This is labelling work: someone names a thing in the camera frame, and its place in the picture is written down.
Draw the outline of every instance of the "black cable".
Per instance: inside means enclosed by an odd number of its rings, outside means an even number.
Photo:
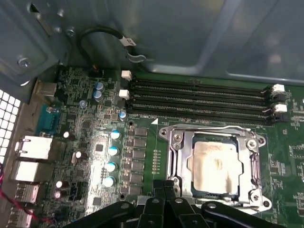
[[[96,26],[96,27],[88,28],[88,29],[80,32],[80,34],[77,36],[77,39],[76,39],[76,46],[78,48],[79,53],[82,55],[82,57],[85,59],[85,61],[88,62],[89,65],[93,66],[94,69],[97,69],[97,66],[91,60],[87,51],[82,47],[82,40],[85,36],[93,34],[93,33],[97,33],[97,32],[104,32],[107,34],[111,34],[112,36],[115,36],[117,39],[122,39],[124,37],[123,34],[116,31],[115,29],[105,27],[105,26]],[[133,46],[126,46],[125,49],[127,49],[131,55],[135,55],[135,49]]]

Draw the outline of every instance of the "blue capacitor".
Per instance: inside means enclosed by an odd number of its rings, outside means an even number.
[[[104,84],[102,82],[96,82],[95,83],[95,89],[100,90],[101,92],[103,92],[105,90]]]
[[[94,93],[93,93],[93,97],[95,98],[95,100],[97,102],[101,102],[104,98],[104,96],[102,95],[102,93],[99,91],[99,90],[96,90]]]

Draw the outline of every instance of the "black capacitor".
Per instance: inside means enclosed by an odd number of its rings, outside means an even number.
[[[74,141],[76,139],[76,136],[71,132],[64,132],[63,137],[70,141]]]
[[[67,180],[59,180],[56,182],[56,188],[58,189],[64,189],[69,186],[69,182]]]
[[[75,154],[77,159],[87,159],[88,155],[85,152],[77,151]]]
[[[61,199],[67,196],[67,190],[56,190],[54,192],[55,199]]]

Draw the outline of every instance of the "gray metal panel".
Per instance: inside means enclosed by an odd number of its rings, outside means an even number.
[[[35,4],[40,17],[51,31],[63,25],[54,3],[47,4],[46,1],[39,0],[31,3]],[[59,60],[67,61],[70,47],[65,34],[47,34],[35,15],[29,11],[28,1],[0,2],[0,30],[1,89],[8,86],[8,81],[23,84]],[[18,65],[18,60],[24,57],[30,62],[28,67]]]

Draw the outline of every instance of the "chip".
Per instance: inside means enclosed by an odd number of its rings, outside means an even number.
[[[142,188],[140,186],[137,185],[131,185],[130,189],[129,189],[129,194],[130,195],[135,195],[135,196],[139,196],[142,192]]]
[[[132,147],[134,145],[134,140],[133,139],[129,139],[126,143],[126,146]]]
[[[128,130],[128,136],[134,136],[134,135],[135,135],[134,131]]]
[[[114,89],[114,84],[108,84],[108,89]]]
[[[143,181],[143,175],[138,173],[131,173],[130,183],[141,184]]]
[[[84,175],[84,171],[83,170],[77,170],[76,171],[76,176],[77,177],[83,177],[83,175]]]
[[[130,176],[127,173],[124,173],[123,177],[122,177],[122,180],[123,181],[129,181],[129,179],[130,179]]]
[[[84,121],[82,123],[82,128],[90,128],[91,126],[91,122],[90,121]]]
[[[102,152],[104,150],[104,146],[102,144],[96,144],[95,150],[98,152]]]
[[[135,136],[142,136],[145,137],[148,134],[147,128],[136,128],[135,129]]]
[[[121,188],[120,188],[120,192],[121,192],[121,193],[125,193],[125,194],[126,194],[126,193],[129,193],[129,188],[128,188],[128,187],[121,187]]]
[[[118,114],[114,113],[111,115],[111,120],[112,121],[118,121]]]
[[[93,206],[100,206],[100,205],[101,205],[101,198],[100,197],[94,197]]]
[[[104,103],[105,107],[111,107],[112,106],[112,101],[106,101]]]
[[[133,151],[133,158],[134,159],[144,159],[145,158],[145,151],[142,149],[136,149]]]
[[[133,171],[143,171],[144,163],[142,161],[133,161],[132,162],[132,170]]]
[[[147,140],[136,138],[134,140],[134,147],[145,148],[147,145]]]
[[[123,164],[123,168],[126,169],[126,170],[131,169],[131,163],[126,162],[125,164]]]

